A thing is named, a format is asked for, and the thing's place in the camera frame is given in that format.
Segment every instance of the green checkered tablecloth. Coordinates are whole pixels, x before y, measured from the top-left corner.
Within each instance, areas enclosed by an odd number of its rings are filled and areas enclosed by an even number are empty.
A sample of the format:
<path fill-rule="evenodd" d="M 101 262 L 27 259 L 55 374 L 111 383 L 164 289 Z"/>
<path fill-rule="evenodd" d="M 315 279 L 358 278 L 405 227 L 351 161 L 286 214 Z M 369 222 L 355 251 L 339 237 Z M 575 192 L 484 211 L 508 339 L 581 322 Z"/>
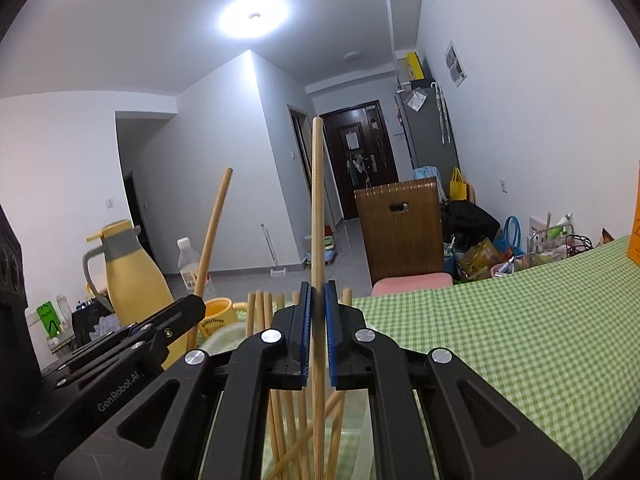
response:
<path fill-rule="evenodd" d="M 453 350 L 588 478 L 640 405 L 640 267 L 628 237 L 513 276 L 358 298 L 400 346 Z"/>

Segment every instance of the black bag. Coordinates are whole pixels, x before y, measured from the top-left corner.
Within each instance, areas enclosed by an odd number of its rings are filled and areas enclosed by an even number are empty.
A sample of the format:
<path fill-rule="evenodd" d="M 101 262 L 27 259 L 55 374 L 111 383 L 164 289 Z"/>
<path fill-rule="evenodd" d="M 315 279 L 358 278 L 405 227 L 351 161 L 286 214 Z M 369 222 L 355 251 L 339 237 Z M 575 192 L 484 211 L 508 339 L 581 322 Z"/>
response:
<path fill-rule="evenodd" d="M 466 252 L 485 238 L 493 240 L 500 222 L 484 209 L 467 200 L 452 200 L 440 208 L 442 239 L 450 242 L 456 237 L 455 250 Z"/>

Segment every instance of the bottle cap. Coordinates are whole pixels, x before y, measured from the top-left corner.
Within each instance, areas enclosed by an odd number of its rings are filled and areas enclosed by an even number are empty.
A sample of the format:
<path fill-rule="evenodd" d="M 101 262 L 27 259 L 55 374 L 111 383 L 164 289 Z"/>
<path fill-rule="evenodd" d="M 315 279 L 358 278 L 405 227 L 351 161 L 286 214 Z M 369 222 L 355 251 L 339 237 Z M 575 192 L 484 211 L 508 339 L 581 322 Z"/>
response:
<path fill-rule="evenodd" d="M 191 240 L 189 240 L 188 238 L 180 238 L 178 240 L 178 247 L 180 247 L 181 249 L 191 247 Z"/>

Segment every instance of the refrigerator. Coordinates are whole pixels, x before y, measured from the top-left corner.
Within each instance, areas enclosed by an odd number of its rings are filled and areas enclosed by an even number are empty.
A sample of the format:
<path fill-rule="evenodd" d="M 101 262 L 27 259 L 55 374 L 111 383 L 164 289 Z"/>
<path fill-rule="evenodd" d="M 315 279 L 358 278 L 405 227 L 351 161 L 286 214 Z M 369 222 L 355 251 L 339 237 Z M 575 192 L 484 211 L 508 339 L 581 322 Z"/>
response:
<path fill-rule="evenodd" d="M 414 169 L 422 166 L 435 166 L 438 168 L 442 178 L 442 187 L 448 195 L 449 186 L 447 183 L 451 179 L 453 169 L 459 166 L 453 130 L 449 123 L 450 135 L 447 134 L 445 121 L 449 121 L 449 118 L 443 110 L 443 140 L 440 127 L 441 115 L 438 110 L 435 88 L 427 87 L 420 90 L 427 95 L 427 99 L 417 112 L 407 104 L 412 97 L 413 91 L 403 91 L 396 94 L 396 104 L 399 112 L 398 120 L 401 121 L 404 128 L 404 136 L 409 147 L 412 166 Z"/>

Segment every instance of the yellow box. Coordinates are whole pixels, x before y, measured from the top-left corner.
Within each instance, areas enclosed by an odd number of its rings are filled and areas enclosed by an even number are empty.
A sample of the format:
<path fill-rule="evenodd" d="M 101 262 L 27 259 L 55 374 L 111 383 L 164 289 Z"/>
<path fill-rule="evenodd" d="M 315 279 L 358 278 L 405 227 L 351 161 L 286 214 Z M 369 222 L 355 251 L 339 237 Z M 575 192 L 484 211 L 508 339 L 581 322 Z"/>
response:
<path fill-rule="evenodd" d="M 409 76 L 411 76 L 411 81 L 424 79 L 424 74 L 422 73 L 422 67 L 420 66 L 418 55 L 415 52 L 409 52 L 406 55 L 406 64 L 409 69 Z"/>

